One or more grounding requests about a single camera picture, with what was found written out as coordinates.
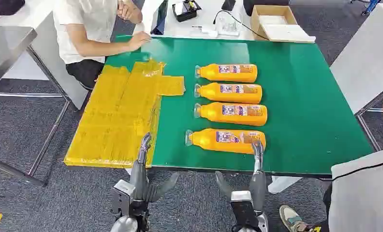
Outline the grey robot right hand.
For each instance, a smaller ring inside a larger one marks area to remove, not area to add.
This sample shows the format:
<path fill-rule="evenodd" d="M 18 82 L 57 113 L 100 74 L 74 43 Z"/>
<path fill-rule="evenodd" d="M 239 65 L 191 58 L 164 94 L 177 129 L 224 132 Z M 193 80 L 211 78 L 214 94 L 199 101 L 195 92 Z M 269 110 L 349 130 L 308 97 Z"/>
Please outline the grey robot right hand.
<path fill-rule="evenodd" d="M 263 171 L 264 146 L 260 140 L 252 142 L 251 145 L 254 151 L 254 168 L 249 184 L 249 192 L 254 211 L 263 212 L 266 192 L 266 177 Z M 224 180 L 220 171 L 216 171 L 215 176 L 219 189 L 228 200 L 241 201 L 244 199 L 243 196 L 248 196 L 247 193 L 242 193 L 242 191 L 233 194 L 232 187 Z"/>

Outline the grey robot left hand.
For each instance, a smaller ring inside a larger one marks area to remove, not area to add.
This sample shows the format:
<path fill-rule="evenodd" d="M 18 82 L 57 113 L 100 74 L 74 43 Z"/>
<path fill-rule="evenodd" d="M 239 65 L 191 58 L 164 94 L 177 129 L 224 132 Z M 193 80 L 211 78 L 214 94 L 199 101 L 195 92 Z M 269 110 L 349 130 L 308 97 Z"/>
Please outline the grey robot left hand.
<path fill-rule="evenodd" d="M 142 138 L 137 159 L 133 163 L 130 184 L 135 187 L 133 199 L 146 203 L 159 200 L 163 195 L 170 191 L 177 183 L 179 173 L 173 173 L 171 177 L 162 184 L 152 185 L 147 177 L 146 161 L 147 153 L 150 149 L 151 134 L 147 132 Z"/>

